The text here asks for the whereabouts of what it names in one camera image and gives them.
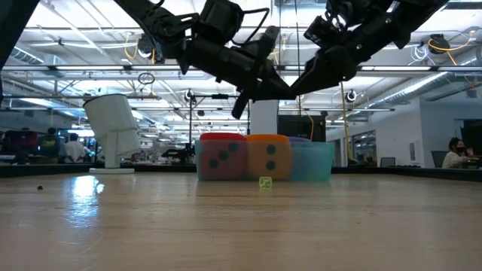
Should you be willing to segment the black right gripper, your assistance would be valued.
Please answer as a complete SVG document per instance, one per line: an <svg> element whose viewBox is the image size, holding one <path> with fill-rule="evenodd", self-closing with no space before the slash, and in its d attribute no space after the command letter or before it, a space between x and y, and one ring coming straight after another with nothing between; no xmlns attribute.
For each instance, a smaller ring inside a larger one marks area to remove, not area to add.
<svg viewBox="0 0 482 271"><path fill-rule="evenodd" d="M387 44L402 48L410 40L410 30L400 16L385 13L357 27L350 36L349 52L341 46L319 50L309 60L302 75L291 85L295 95L315 92L348 81L357 72L357 65L368 61Z"/></svg>

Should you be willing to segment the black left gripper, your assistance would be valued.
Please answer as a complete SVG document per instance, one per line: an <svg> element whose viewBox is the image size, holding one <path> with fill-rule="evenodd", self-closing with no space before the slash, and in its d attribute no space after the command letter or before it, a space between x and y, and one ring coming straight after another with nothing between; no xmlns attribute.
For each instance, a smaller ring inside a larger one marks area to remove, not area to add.
<svg viewBox="0 0 482 271"><path fill-rule="evenodd" d="M185 57L193 67L236 87L244 100L294 100L296 95L268 59L279 35L269 26L258 40L241 47L225 47L202 38L190 42Z"/></svg>

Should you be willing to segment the large orange foam die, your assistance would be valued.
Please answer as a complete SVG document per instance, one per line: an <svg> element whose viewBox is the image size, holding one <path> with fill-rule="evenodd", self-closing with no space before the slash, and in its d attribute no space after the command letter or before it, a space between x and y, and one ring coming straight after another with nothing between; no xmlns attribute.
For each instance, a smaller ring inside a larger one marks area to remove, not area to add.
<svg viewBox="0 0 482 271"><path fill-rule="evenodd" d="M248 173L256 178L267 176L286 180L291 174L292 151L287 136L247 135Z"/></svg>

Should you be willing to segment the large red foam die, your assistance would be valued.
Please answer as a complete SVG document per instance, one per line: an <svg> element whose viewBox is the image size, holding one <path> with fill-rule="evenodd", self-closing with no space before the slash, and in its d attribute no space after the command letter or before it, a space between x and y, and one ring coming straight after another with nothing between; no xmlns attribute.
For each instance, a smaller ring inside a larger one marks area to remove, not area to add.
<svg viewBox="0 0 482 271"><path fill-rule="evenodd" d="M247 173L247 141L244 135L207 132L196 141L197 174L202 181L237 180Z"/></svg>

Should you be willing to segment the teal translucent plastic bin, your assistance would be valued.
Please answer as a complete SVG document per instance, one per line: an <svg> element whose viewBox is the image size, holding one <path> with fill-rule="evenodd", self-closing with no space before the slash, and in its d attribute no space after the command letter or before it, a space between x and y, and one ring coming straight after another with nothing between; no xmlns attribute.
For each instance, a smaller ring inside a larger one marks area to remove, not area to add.
<svg viewBox="0 0 482 271"><path fill-rule="evenodd" d="M195 143L201 181L328 181L334 146L326 142L206 140Z"/></svg>

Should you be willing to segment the white building column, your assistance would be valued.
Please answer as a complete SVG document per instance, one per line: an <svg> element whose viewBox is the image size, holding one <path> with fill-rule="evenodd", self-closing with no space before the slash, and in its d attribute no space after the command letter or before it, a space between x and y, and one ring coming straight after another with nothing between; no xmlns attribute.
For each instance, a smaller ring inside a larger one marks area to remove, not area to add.
<svg viewBox="0 0 482 271"><path fill-rule="evenodd" d="M277 134L278 100L253 102L250 106L251 134Z"/></svg>

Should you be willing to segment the black computer box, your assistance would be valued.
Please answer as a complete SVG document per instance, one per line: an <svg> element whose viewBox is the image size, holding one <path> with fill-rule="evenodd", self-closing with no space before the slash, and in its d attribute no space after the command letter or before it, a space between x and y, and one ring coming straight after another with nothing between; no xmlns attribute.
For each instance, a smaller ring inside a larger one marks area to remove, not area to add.
<svg viewBox="0 0 482 271"><path fill-rule="evenodd" d="M325 116L279 115L277 133L288 137L309 139L312 142L325 142Z"/></svg>

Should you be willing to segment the white cylindrical device on stand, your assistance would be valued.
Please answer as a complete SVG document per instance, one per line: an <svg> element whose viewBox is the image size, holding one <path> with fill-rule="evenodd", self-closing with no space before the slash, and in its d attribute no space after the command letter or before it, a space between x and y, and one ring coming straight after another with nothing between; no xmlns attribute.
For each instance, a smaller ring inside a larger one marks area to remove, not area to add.
<svg viewBox="0 0 482 271"><path fill-rule="evenodd" d="M133 174L135 169L122 168L121 160L141 150L138 127L123 94L108 94L88 99L83 104L95 140L102 148L104 166L90 168L94 175Z"/></svg>

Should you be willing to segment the dark monitor screen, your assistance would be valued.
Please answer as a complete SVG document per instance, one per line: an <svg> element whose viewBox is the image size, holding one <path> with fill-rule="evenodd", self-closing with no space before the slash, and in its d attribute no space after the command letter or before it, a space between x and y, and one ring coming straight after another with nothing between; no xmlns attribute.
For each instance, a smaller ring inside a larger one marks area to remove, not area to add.
<svg viewBox="0 0 482 271"><path fill-rule="evenodd" d="M470 169L482 169L482 120L464 120L460 128L462 140L474 158L468 161Z"/></svg>

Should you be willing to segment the red monitor screen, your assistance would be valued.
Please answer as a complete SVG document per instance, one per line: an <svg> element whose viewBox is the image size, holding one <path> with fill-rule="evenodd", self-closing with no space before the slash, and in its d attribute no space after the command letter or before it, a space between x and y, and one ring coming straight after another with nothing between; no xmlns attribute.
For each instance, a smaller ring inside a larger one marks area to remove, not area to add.
<svg viewBox="0 0 482 271"><path fill-rule="evenodd" d="M11 144L17 148L36 148L38 146L37 132L30 130L11 131Z"/></svg>

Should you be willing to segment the black gantry frame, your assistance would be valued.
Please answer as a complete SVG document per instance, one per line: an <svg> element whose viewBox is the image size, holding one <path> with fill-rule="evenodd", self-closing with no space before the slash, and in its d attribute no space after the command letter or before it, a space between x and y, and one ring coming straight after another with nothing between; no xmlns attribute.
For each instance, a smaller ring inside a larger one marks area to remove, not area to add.
<svg viewBox="0 0 482 271"><path fill-rule="evenodd" d="M200 112L207 112L207 111L231 111L232 119L226 120L211 120L205 119L201 120L201 122L207 122L209 125L213 123L222 123L223 125L228 125L229 123L244 123L246 125L246 135L251 133L251 105L249 100L244 100L240 95L229 95L224 93L213 93L213 94L202 94L198 95L193 93L192 91L187 91L185 94L186 99L189 101L189 125L192 126L193 123L193 112L197 110L198 116L203 116ZM229 102L231 99L234 100L233 105L229 105L227 107L221 105L213 105L208 106L207 108L200 108L199 105L205 99L210 99L214 101L224 101L226 100Z"/></svg>

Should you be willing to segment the black table frame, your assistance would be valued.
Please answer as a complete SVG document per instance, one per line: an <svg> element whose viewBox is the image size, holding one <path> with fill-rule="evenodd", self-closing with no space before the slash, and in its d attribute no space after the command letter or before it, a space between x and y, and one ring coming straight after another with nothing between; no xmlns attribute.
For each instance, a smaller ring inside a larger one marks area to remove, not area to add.
<svg viewBox="0 0 482 271"><path fill-rule="evenodd" d="M0 178L15 178L34 175L58 175L87 173L92 164L53 164L53 165L13 165L0 166ZM137 172L182 172L195 173L195 165L174 166L127 166ZM415 167L333 167L332 174L362 175L406 175L421 178L439 178L455 181L474 181L482 183L482 169L424 169Z"/></svg>

